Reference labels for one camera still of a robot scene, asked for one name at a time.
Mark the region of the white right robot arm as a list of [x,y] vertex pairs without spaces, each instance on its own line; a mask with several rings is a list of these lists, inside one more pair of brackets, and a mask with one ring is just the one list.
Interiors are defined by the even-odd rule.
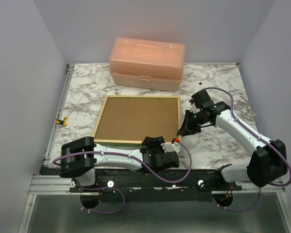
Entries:
[[224,102],[205,105],[199,110],[186,110],[182,126],[177,134],[184,137],[201,132],[203,127],[217,126],[232,136],[250,155],[248,164],[227,165],[213,178],[214,186],[225,190],[232,182],[251,182],[257,187],[272,184],[287,174],[286,147],[281,140],[271,140],[252,129],[232,114]]

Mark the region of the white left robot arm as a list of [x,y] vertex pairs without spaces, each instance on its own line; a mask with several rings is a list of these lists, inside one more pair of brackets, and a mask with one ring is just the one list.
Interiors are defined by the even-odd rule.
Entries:
[[92,192],[98,185],[96,168],[117,167],[144,174],[178,168],[180,150],[177,139],[165,143],[162,136],[146,137],[141,148],[135,150],[108,148],[86,136],[62,145],[61,157],[53,162],[60,166],[60,177],[76,178],[86,191]]

